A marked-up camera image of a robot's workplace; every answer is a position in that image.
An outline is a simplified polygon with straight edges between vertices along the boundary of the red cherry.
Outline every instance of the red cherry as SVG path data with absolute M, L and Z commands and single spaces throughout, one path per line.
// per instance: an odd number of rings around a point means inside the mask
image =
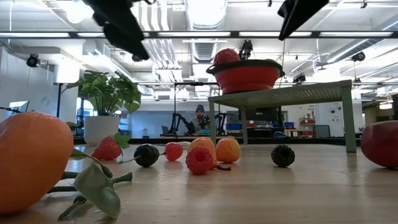
M 182 156 L 183 148 L 179 143 L 169 142 L 164 147 L 166 159 L 176 161 Z
M 193 175 L 203 175 L 213 168 L 213 156 L 207 148 L 196 146 L 188 152 L 185 163 Z

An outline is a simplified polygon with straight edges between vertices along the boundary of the person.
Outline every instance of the person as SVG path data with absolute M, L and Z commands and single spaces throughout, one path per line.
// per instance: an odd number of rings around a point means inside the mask
M 199 133 L 202 129 L 209 129 L 207 125 L 203 128 L 200 126 L 200 123 L 205 120 L 205 107 L 203 105 L 198 105 L 195 112 L 196 116 L 190 120 L 190 122 L 195 126 L 195 132 Z

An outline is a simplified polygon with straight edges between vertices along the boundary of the white pot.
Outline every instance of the white pot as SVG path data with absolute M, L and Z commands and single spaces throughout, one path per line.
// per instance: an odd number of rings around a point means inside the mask
M 85 141 L 89 146 L 97 146 L 106 136 L 119 132 L 120 119 L 112 116 L 86 116 Z

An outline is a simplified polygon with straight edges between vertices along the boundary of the orange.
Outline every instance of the orange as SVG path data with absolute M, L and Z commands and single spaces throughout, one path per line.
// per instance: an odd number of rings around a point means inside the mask
M 241 157 L 241 148 L 233 138 L 220 139 L 216 147 L 217 160 L 225 163 L 236 162 Z
M 38 202 L 61 178 L 73 135 L 58 118 L 20 113 L 0 123 L 0 215 Z
M 210 138 L 197 138 L 189 145 L 188 152 L 196 146 L 203 146 L 207 148 L 211 156 L 213 156 L 213 167 L 217 166 L 216 146 Z

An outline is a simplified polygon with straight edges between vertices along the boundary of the strawberry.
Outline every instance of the strawberry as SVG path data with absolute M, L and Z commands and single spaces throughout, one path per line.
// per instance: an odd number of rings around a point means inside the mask
M 106 161 L 116 159 L 123 154 L 122 149 L 129 147 L 128 140 L 130 140 L 129 136 L 121 136 L 119 133 L 114 136 L 105 137 L 91 156 Z
M 213 156 L 207 148 L 197 146 L 188 152 L 185 163 L 193 175 L 203 175 L 213 167 Z

